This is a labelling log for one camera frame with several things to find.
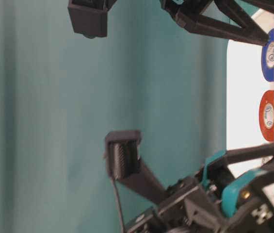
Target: teal bracket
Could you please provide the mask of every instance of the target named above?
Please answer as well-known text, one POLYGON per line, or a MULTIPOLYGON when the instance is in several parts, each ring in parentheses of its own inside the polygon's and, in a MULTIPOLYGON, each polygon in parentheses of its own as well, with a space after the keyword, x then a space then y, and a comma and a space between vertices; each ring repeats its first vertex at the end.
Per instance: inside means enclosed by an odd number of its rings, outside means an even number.
POLYGON ((209 181, 208 181, 208 165, 210 163, 212 163, 213 161, 221 158, 223 155, 226 154, 226 150, 222 150, 218 153, 216 153, 214 156, 206 159, 206 163, 205 163, 205 166, 204 166, 204 172, 203 172, 203 180, 201 182, 201 184, 203 185, 204 189, 208 189, 208 184, 209 184, 209 181))
POLYGON ((222 194, 222 210, 226 217, 233 217, 237 211, 237 200, 240 191, 247 186, 254 178, 266 174, 267 171, 264 171, 260 168, 252 169, 230 185, 228 185, 222 194))

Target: white surface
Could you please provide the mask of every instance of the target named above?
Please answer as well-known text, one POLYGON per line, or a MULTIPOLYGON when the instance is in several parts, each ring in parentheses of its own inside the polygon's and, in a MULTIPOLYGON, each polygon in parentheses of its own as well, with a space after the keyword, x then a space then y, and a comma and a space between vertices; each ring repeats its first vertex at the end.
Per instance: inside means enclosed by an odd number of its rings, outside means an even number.
MULTIPOLYGON (((274 15, 259 10, 252 17, 268 33, 274 28, 274 15)), ((262 47, 229 41, 227 48, 227 116, 226 147, 228 150, 268 143, 259 127, 259 105, 264 93, 274 90, 265 80, 261 68, 262 47)), ((260 167, 262 159, 229 166, 235 177, 260 167)), ((274 184, 265 189, 274 205, 274 184)))

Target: black cable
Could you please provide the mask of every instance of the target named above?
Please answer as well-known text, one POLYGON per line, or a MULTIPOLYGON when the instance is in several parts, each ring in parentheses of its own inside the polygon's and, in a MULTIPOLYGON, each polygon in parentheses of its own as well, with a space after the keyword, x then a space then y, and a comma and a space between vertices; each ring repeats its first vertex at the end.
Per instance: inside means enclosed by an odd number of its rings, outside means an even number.
POLYGON ((111 183, 112 183, 112 186, 113 186, 113 189, 114 189, 114 194, 115 194, 115 199, 116 199, 116 206, 117 206, 118 215, 119 215, 119 222, 121 224, 121 233, 126 233, 124 218, 123 218, 123 211, 122 211, 122 207, 121 207, 120 198, 119 198, 119 195, 118 195, 118 190, 117 190, 114 179, 110 178, 110 180, 111 180, 111 183))

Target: teal wall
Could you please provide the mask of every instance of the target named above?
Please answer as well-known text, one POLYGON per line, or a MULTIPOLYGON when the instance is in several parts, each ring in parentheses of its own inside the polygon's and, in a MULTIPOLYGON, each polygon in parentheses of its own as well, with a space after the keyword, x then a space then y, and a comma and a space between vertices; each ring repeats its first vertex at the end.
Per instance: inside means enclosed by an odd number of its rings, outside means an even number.
MULTIPOLYGON (((110 130, 142 130, 165 186, 225 148, 226 40, 186 33, 157 0, 118 1, 109 37, 89 40, 66 7, 0 0, 0 233, 119 232, 110 130)), ((120 192, 126 221, 149 205, 120 192)))
POLYGON ((242 0, 236 0, 236 2, 251 16, 258 10, 257 7, 250 5, 242 0))

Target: screw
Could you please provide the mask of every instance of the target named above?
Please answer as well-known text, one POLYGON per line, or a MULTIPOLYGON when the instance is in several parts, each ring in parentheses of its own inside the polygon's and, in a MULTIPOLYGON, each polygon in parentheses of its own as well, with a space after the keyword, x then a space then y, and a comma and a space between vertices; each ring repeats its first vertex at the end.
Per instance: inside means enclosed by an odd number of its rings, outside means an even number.
POLYGON ((249 197, 251 197, 251 193, 247 190, 243 191, 241 194, 243 199, 248 199, 249 197))
POLYGON ((217 186, 215 186, 215 185, 213 184, 213 185, 210 185, 209 190, 210 190, 211 192, 215 192, 216 190, 218 190, 218 188, 217 188, 217 186))
POLYGON ((141 215, 141 216, 139 216, 139 217, 136 219, 136 223, 137 223, 137 222, 140 222, 144 217, 145 217, 144 214, 141 215))

